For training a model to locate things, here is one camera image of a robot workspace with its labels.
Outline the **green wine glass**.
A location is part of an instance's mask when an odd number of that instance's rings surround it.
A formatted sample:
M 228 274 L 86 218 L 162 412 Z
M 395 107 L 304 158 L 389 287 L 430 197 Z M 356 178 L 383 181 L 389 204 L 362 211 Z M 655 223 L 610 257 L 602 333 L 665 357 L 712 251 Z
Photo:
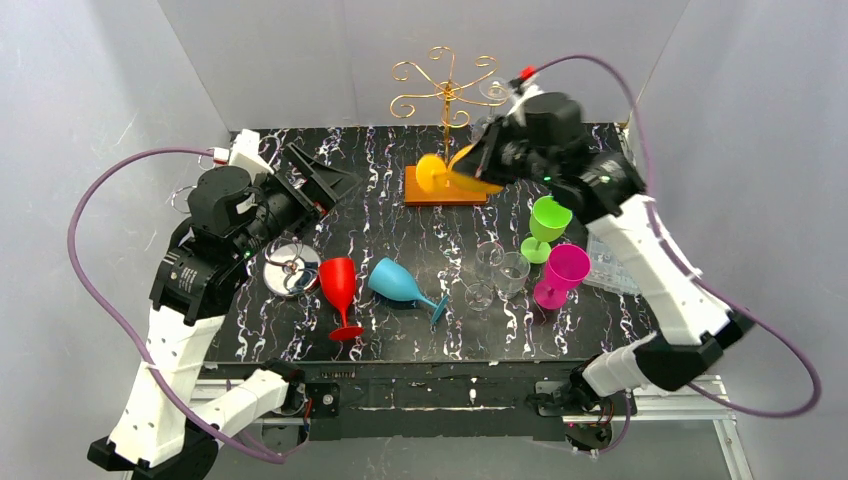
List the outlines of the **green wine glass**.
M 531 264 L 545 263 L 552 251 L 551 243 L 563 235 L 572 218 L 572 211 L 553 196 L 537 199 L 529 220 L 530 235 L 520 245 L 521 254 Z

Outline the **orange yellow wine glass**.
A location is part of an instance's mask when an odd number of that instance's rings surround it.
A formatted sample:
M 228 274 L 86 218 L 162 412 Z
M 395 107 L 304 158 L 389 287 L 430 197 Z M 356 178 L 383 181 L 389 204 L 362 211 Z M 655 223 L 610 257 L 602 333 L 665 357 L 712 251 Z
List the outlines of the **orange yellow wine glass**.
M 487 195 L 500 193 L 504 189 L 503 186 L 462 175 L 453 169 L 457 162 L 463 159 L 471 149 L 472 145 L 463 147 L 453 155 L 448 163 L 436 154 L 423 155 L 415 165 L 415 179 L 418 186 L 426 193 L 445 190 L 448 187 Z

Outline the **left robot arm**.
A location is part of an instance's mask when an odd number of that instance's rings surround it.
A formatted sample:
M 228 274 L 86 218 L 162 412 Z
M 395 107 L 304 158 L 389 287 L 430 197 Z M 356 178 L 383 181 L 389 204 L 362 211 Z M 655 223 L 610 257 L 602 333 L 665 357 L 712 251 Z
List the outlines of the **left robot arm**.
M 263 415 L 305 406 L 305 373 L 269 360 L 240 384 L 198 407 L 189 402 L 213 338 L 247 264 L 286 233 L 320 222 L 349 193 L 356 174 L 324 164 L 297 145 L 284 148 L 279 169 L 260 155 L 211 149 L 213 165 L 190 188 L 188 213 L 169 240 L 153 280 L 148 331 L 138 333 L 93 286 L 77 253 L 86 199 L 67 233 L 69 259 L 82 286 L 119 324 L 141 361 L 124 411 L 88 460 L 136 479 L 202 479 L 222 446 L 242 450 L 238 435 Z

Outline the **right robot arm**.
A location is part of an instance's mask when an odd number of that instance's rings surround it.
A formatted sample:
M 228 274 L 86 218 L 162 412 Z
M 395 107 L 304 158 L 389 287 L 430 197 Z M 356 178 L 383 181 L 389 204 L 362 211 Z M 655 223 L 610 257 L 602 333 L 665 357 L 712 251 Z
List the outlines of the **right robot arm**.
M 625 389 L 676 391 L 705 373 L 753 328 L 751 316 L 697 285 L 698 273 L 652 212 L 645 181 L 624 154 L 591 148 L 575 100 L 532 87 L 512 102 L 457 162 L 459 172 L 492 185 L 527 179 L 547 187 L 612 250 L 658 325 L 572 370 L 553 404 L 589 409 Z

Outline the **red wine glass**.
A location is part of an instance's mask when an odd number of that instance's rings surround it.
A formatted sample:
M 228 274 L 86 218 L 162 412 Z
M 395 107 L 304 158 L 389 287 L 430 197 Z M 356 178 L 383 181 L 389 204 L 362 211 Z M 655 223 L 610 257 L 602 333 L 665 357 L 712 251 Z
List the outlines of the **red wine glass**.
M 327 259 L 319 266 L 319 282 L 328 302 L 339 312 L 341 326 L 329 334 L 333 341 L 345 342 L 364 333 L 364 328 L 351 325 L 348 310 L 356 291 L 354 262 L 348 257 Z

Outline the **pink wine glass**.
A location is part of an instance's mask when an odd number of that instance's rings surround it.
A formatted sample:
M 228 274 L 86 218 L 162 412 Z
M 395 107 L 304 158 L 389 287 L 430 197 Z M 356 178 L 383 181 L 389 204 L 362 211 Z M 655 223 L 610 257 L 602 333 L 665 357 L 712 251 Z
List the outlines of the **pink wine glass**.
M 569 292 L 579 286 L 591 270 L 587 252 L 574 244 L 557 245 L 551 250 L 542 279 L 535 285 L 533 298 L 547 310 L 562 308 Z

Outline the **teal wine glass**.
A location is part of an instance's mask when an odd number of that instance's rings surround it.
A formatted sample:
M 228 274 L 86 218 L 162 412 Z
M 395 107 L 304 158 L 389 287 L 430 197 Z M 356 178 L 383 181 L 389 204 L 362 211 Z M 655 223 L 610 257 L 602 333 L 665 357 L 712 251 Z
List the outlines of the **teal wine glass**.
M 367 280 L 367 287 L 377 294 L 396 302 L 418 302 L 433 308 L 430 324 L 436 325 L 447 310 L 450 297 L 445 294 L 436 303 L 419 289 L 416 279 L 403 266 L 385 257 L 379 260 Z

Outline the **clear ribbed wine glass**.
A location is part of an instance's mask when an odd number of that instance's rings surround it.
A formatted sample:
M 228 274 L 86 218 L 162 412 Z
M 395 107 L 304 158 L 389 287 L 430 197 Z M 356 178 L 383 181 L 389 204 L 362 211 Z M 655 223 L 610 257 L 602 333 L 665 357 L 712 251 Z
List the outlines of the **clear ribbed wine glass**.
M 495 267 L 493 283 L 503 300 L 516 296 L 525 286 L 531 264 L 520 252 L 508 252 Z

